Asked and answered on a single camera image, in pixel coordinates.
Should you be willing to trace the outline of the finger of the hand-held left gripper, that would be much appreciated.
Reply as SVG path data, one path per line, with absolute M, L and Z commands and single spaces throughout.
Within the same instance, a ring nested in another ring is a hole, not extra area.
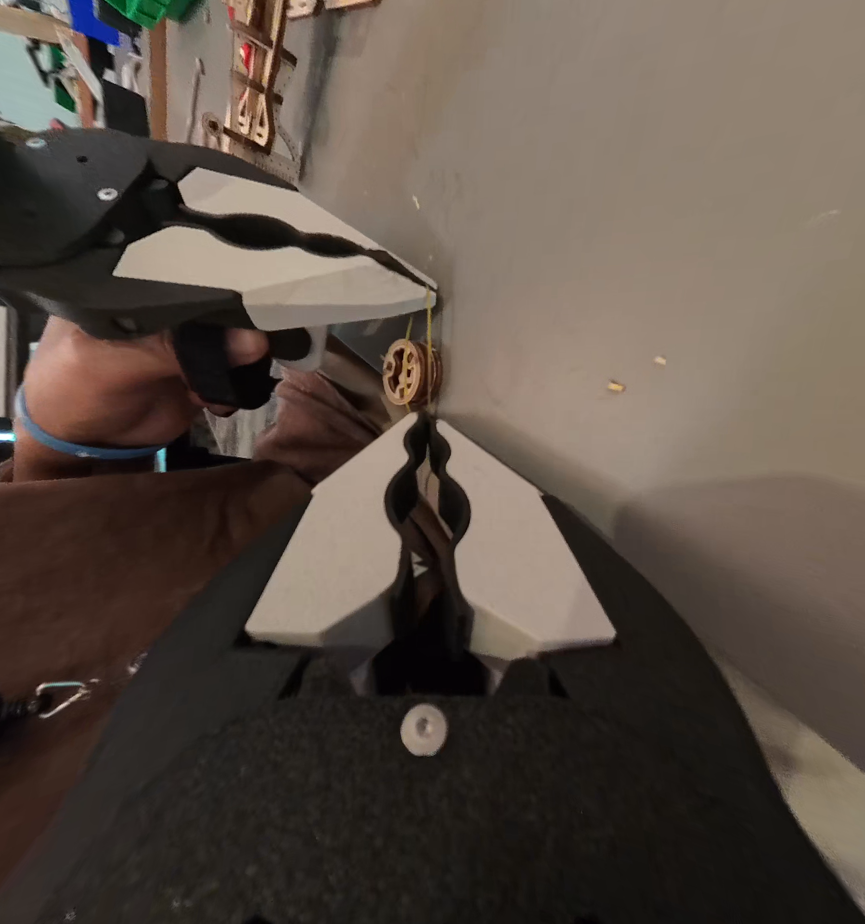
M 330 329 L 391 319 L 436 306 L 435 284 L 408 266 L 390 269 L 364 254 L 323 256 L 301 247 L 240 248 L 187 227 L 170 227 L 129 245 L 114 276 L 231 290 L 254 327 L 267 333 L 302 328 L 311 346 L 288 369 L 317 370 Z
M 415 283 L 436 282 L 305 195 L 195 168 L 177 184 L 179 223 L 241 248 L 298 248 L 325 258 L 368 257 Z

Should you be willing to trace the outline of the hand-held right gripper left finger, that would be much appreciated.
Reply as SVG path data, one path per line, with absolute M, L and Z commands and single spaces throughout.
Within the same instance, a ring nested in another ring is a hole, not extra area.
M 408 414 L 311 491 L 311 500 L 246 622 L 259 642 L 322 651 L 359 693 L 392 639 L 389 602 L 402 540 L 384 497 L 407 462 Z

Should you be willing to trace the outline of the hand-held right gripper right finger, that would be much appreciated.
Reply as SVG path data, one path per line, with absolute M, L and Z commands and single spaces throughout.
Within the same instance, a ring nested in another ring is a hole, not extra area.
M 512 662 L 610 646 L 616 630 L 542 492 L 423 413 L 421 529 L 471 611 L 470 653 L 495 691 Z

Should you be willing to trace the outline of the yellow thread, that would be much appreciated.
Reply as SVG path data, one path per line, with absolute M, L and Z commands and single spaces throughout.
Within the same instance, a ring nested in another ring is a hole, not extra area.
M 435 337 L 434 337 L 434 314 L 433 314 L 433 304 L 432 304 L 432 298 L 431 298 L 430 291 L 426 292 L 425 307 L 422 313 L 422 325 L 419 326 L 417 329 L 414 329 L 414 322 L 410 321 L 407 324 L 406 336 L 403 338 L 408 338 L 408 339 L 412 339 L 412 340 L 419 341 L 419 342 L 425 342 L 431 346 L 436 347 L 436 349 L 438 349 L 435 344 Z M 430 408 L 434 407 L 435 404 L 432 404 L 430 407 L 424 408 L 424 409 L 410 409 L 410 408 L 400 408 L 400 407 L 396 407 L 396 408 L 402 410 L 403 413 L 405 414 L 409 414 L 413 412 L 429 410 Z

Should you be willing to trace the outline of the small wooden spool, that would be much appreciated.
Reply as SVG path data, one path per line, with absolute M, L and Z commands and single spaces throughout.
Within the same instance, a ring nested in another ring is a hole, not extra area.
M 408 338 L 395 340 L 383 358 L 381 381 L 395 407 L 424 409 L 439 398 L 443 365 L 436 347 Z

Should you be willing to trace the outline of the person's left forearm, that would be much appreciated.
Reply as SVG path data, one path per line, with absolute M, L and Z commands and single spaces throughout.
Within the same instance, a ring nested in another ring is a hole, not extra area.
M 0 442 L 0 483 L 85 479 L 140 475 L 155 471 L 157 452 L 169 446 L 153 445 L 149 455 L 128 459 L 70 456 L 43 445 L 25 429 L 15 427 L 13 440 Z

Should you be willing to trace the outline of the person's left hand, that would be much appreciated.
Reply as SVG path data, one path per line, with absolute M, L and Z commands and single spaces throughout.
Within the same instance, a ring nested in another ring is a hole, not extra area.
M 58 317 L 47 321 L 23 386 L 34 422 L 82 445 L 165 444 L 202 410 L 229 417 L 241 409 L 189 382 L 173 333 L 105 340 Z

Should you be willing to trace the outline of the wooden model chassis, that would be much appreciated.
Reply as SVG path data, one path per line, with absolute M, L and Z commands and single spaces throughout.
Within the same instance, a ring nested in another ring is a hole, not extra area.
M 297 66 L 285 47 L 287 1 L 227 1 L 231 33 L 229 101 L 223 135 L 229 147 L 271 155 L 288 143 L 279 121 L 284 84 Z

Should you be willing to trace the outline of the blue storage bin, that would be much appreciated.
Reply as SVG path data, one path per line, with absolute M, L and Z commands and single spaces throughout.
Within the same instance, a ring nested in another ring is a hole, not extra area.
M 101 21 L 96 1 L 66 1 L 73 31 L 105 45 L 117 47 L 120 44 L 118 31 Z

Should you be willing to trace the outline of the green storage bin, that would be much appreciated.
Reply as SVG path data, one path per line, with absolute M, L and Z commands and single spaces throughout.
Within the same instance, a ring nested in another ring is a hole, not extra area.
M 129 22 L 143 29 L 155 29 L 163 19 L 183 22 L 193 14 L 199 1 L 107 1 L 106 3 Z

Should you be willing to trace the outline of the person's brown clothing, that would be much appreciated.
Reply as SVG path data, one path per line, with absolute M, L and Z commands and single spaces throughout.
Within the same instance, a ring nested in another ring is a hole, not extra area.
M 392 710 L 238 640 L 304 485 L 392 427 L 320 373 L 277 401 L 252 463 L 0 483 L 0 692 L 101 681 L 2 735 L 0 922 L 486 919 Z

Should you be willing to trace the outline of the blue wristband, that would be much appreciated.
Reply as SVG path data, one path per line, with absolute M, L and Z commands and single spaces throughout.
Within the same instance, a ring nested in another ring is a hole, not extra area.
M 13 411 L 14 423 L 34 442 L 63 456 L 93 461 L 124 462 L 155 457 L 167 448 L 166 444 L 139 447 L 82 445 L 60 439 L 46 432 L 31 418 L 23 385 L 15 392 Z

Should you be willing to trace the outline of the metal carabiner clip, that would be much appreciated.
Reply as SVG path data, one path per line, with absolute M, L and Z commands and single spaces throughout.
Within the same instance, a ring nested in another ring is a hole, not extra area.
M 94 680 L 54 680 L 39 684 L 34 690 L 33 715 L 48 721 L 63 711 L 88 699 Z

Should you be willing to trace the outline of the wooden post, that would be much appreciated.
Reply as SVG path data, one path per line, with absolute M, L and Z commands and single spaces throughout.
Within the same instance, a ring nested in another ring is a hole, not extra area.
M 162 18 L 147 31 L 148 115 L 150 137 L 168 140 L 168 37 L 167 21 Z

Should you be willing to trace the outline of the wooden lattice frame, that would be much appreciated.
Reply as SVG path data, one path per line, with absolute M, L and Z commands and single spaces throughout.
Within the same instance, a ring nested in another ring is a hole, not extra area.
M 314 17 L 322 11 L 337 12 L 366 6 L 376 6 L 380 1 L 288 1 L 287 18 L 290 20 Z

